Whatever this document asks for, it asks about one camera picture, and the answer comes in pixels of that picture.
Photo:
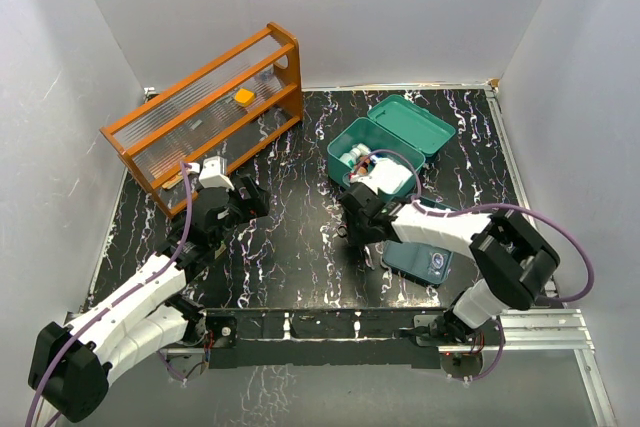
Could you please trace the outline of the teal medicine box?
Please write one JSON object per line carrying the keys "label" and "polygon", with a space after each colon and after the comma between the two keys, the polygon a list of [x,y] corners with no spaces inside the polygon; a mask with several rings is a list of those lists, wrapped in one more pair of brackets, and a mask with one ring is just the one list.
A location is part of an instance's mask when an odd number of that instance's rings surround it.
{"label": "teal medicine box", "polygon": [[354,120],[327,147],[328,176],[346,188],[355,174],[340,157],[355,144],[365,144],[373,156],[371,170],[380,158],[392,158],[413,173],[414,185],[405,194],[379,194],[385,200],[404,197],[414,190],[415,174],[453,137],[456,129],[429,111],[400,95],[391,95],[374,106],[365,117]]}

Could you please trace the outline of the small tape roll bag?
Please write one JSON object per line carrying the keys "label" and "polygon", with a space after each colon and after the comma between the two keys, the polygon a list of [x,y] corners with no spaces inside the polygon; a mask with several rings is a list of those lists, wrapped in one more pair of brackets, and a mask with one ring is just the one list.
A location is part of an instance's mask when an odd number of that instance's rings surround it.
{"label": "small tape roll bag", "polygon": [[429,262],[429,275],[443,282],[449,273],[451,253],[448,251],[433,251]]}

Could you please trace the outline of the white gauze packet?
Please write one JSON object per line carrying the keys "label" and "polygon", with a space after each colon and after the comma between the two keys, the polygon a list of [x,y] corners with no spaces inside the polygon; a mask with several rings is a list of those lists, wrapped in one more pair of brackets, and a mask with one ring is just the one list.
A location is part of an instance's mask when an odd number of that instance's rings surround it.
{"label": "white gauze packet", "polygon": [[414,185],[411,170],[392,158],[380,158],[370,172],[378,194],[405,195]]}

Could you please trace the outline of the black handled scissors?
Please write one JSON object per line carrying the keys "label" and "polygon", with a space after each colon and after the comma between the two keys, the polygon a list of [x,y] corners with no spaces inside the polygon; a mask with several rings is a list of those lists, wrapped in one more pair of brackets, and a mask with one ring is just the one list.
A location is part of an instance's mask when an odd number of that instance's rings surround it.
{"label": "black handled scissors", "polygon": [[341,240],[339,252],[341,257],[349,264],[355,267],[375,269],[371,252],[367,245],[353,244],[348,237],[348,230],[345,225],[337,228],[337,236]]}

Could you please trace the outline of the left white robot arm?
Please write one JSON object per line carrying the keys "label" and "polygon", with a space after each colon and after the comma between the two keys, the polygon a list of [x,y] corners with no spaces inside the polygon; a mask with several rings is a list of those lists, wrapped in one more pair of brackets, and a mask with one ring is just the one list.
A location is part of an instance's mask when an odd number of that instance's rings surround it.
{"label": "left white robot arm", "polygon": [[162,348],[200,343],[202,307],[183,290],[211,263],[240,225],[265,217],[270,194],[253,178],[221,176],[187,194],[155,250],[127,281],[92,309],[38,334],[28,375],[34,391],[26,425],[39,403],[70,422],[88,417],[126,371]]}

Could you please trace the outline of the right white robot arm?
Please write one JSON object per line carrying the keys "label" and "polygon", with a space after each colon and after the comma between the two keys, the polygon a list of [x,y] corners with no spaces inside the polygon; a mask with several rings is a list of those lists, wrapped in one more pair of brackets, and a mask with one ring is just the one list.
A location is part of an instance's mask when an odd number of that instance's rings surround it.
{"label": "right white robot arm", "polygon": [[511,207],[490,214],[430,208],[408,199],[382,200],[363,183],[338,202],[352,246],[382,241],[424,244],[473,260],[481,280],[461,292],[422,334],[466,344],[508,309],[529,310],[560,265],[556,250]]}

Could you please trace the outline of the blue-grey divider tray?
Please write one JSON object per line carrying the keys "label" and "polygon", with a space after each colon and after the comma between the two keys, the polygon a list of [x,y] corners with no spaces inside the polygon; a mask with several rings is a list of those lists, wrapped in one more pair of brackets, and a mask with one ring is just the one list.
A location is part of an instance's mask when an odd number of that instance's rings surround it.
{"label": "blue-grey divider tray", "polygon": [[387,241],[381,256],[381,265],[392,272],[402,275],[412,282],[438,287],[444,283],[429,275],[429,262],[433,251],[448,251],[443,248],[421,243],[398,243]]}

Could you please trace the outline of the brown medicine bottle orange cap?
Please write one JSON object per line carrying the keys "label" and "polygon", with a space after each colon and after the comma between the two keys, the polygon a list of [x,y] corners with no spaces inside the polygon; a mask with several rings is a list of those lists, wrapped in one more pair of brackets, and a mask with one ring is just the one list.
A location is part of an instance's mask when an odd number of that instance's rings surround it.
{"label": "brown medicine bottle orange cap", "polygon": [[370,158],[361,158],[356,165],[355,171],[358,173],[367,173],[371,169],[372,161]]}

